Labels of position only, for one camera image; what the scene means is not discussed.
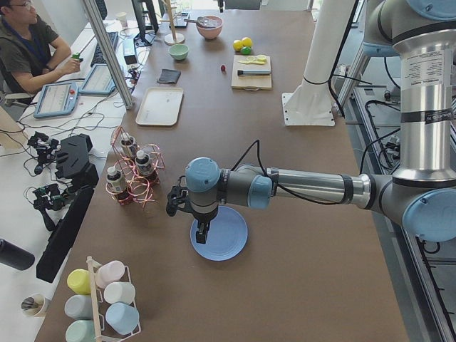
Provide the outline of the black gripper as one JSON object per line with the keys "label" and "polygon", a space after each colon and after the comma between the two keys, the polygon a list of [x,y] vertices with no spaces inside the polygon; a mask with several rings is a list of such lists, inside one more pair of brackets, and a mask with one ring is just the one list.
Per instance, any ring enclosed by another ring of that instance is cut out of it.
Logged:
{"label": "black gripper", "polygon": [[217,216],[218,210],[213,209],[211,212],[201,213],[194,211],[193,217],[197,220],[197,231],[195,232],[195,239],[198,244],[205,244],[207,242],[207,233],[209,231],[210,222]]}

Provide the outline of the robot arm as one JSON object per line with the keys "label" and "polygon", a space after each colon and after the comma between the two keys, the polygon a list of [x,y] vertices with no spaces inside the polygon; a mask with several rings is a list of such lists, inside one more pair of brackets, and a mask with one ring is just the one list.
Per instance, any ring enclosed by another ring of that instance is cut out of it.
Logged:
{"label": "robot arm", "polygon": [[400,56],[399,168],[391,175],[351,177],[250,165],[222,169],[199,157],[185,170],[186,208],[197,220],[199,243],[206,241],[219,204],[263,209],[276,195],[354,204],[429,242],[455,237],[455,171],[450,166],[455,3],[370,1],[364,44]]}

